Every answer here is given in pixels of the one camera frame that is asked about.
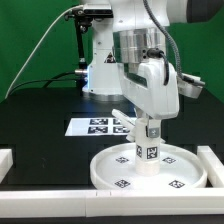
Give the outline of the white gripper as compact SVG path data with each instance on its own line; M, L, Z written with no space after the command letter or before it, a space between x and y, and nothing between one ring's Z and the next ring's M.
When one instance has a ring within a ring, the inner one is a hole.
M162 59L140 64L120 64L119 79L123 95L153 119L146 125L146 136L159 138L161 121L175 118L179 112L176 71L171 63L169 80L164 84L166 70Z

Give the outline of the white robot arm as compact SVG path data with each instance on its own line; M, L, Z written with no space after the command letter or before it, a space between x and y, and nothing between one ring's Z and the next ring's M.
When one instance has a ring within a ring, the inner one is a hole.
M122 95L135 105L142 131L160 136L160 122L179 112L179 96L196 98L200 78L182 72L172 23L209 21L224 0L82 0L93 17L93 59L84 92Z

